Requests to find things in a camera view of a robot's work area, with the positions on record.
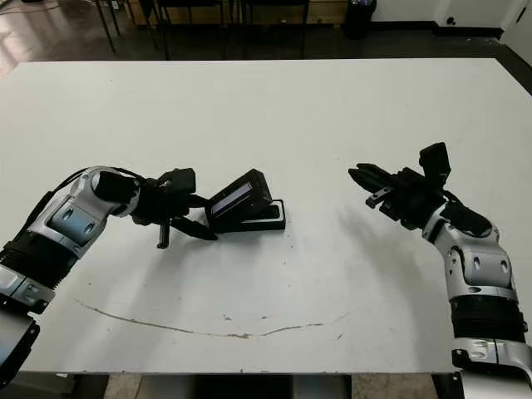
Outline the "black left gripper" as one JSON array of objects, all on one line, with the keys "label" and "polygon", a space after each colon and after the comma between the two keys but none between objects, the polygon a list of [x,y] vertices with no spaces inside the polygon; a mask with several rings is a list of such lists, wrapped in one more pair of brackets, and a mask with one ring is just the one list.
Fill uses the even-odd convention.
[{"label": "black left gripper", "polygon": [[209,201],[195,194],[194,175],[162,175],[140,185],[138,204],[131,213],[136,224],[160,226],[158,249],[170,243],[170,228],[190,237],[215,241],[217,235],[198,221],[186,218],[190,208],[205,208]]}]

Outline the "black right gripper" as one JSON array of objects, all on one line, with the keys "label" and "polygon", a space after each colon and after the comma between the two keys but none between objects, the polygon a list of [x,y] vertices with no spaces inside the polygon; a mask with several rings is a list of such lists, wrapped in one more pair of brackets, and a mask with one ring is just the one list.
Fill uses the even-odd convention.
[{"label": "black right gripper", "polygon": [[441,189],[425,176],[403,168],[390,174],[370,163],[359,163],[348,174],[364,190],[372,193],[366,204],[406,229],[424,229],[430,217],[446,203]]}]

